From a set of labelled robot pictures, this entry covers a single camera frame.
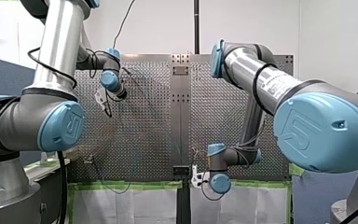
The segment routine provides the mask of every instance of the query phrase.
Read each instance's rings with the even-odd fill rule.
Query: white wall
[[[220,39],[259,43],[295,55],[298,68],[299,0],[200,0],[200,52]]]
[[[102,0],[92,12],[85,28],[95,49],[113,44],[130,1]],[[210,53],[224,38],[264,44],[297,58],[298,33],[299,0],[200,0],[201,53]],[[123,53],[194,52],[193,0],[136,1],[117,48]]]
[[[131,0],[102,0],[85,22],[94,49],[111,48]],[[187,53],[193,46],[192,0],[135,1],[116,47],[122,53]]]
[[[35,68],[27,52],[40,46],[43,24],[20,2],[0,2],[0,59]]]
[[[299,53],[301,79],[358,91],[358,0],[301,0]]]

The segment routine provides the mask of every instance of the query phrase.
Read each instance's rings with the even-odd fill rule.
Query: silver cylinder
[[[229,75],[244,90],[253,94],[255,74],[265,63],[251,49],[238,48],[225,59]],[[257,94],[264,107],[274,114],[283,96],[302,82],[274,67],[265,68],[258,77]]]
[[[39,61],[73,77],[84,19],[83,8],[77,1],[51,0]],[[39,64],[34,83],[28,88],[52,89],[74,95],[73,85],[69,78]]]

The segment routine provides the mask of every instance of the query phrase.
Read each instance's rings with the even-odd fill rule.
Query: vertical metal post
[[[200,0],[194,0],[194,53],[200,54]]]
[[[180,141],[181,165],[173,167],[175,180],[182,181],[183,187],[176,194],[176,223],[191,224],[190,184],[191,168],[188,165],[188,139],[190,122],[190,61],[189,55],[172,56],[172,115],[179,125],[173,126]]]

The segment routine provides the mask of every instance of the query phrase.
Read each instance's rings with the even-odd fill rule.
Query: pegboard
[[[71,182],[172,180],[180,147],[172,139],[171,55],[122,56],[122,66],[131,72],[120,73],[128,97],[110,101],[111,119],[94,99],[101,88],[101,71],[95,78],[89,71],[76,71],[76,95],[85,110],[85,126],[78,158],[69,166]],[[84,162],[90,155],[94,164]]]
[[[241,138],[248,93],[228,84],[224,79],[211,78],[209,55],[192,55],[191,61],[191,116],[189,157],[207,168],[207,146],[224,143],[236,145]],[[280,69],[293,74],[293,56],[276,56]],[[263,160],[244,170],[240,166],[228,168],[235,179],[286,180],[289,162],[283,156],[273,136],[272,117],[266,115],[264,132],[259,139]]]
[[[247,94],[210,77],[209,55],[123,55],[120,76],[128,92],[110,102],[108,118],[95,102],[101,88],[98,71],[76,71],[76,95],[85,110],[83,137],[69,166],[70,182],[98,179],[173,180],[172,167],[190,164],[193,152],[201,170],[206,148],[214,142],[238,142]],[[293,57],[278,56],[279,66],[293,73]],[[184,66],[187,74],[174,71]],[[271,120],[262,135],[263,162],[248,171],[230,169],[234,178],[283,180],[288,162],[275,145]],[[93,155],[94,164],[85,160]]]

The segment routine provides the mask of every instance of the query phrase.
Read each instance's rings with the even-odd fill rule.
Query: metal bracket
[[[188,180],[191,178],[191,169],[186,165],[173,166],[173,179],[174,180]]]

